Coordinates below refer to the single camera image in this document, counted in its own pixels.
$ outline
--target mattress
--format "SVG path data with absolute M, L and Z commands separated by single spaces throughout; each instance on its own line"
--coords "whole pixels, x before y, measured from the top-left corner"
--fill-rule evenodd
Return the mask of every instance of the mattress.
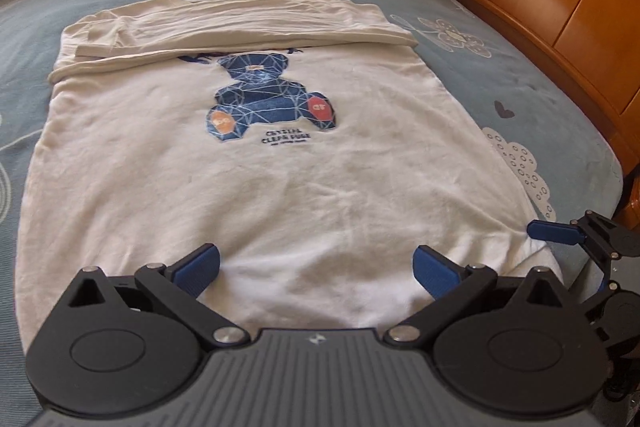
M 63 28 L 101 9 L 140 0 L 0 0 L 0 424 L 22 425 L 37 402 L 24 376 L 12 276 L 20 198 L 47 116 L 46 76 Z M 409 29 L 415 49 L 521 179 L 541 219 L 567 222 L 586 208 L 612 215 L 622 171 L 577 107 L 520 52 L 454 0 L 352 0 L 380 6 Z M 586 256 L 553 246 L 566 283 Z

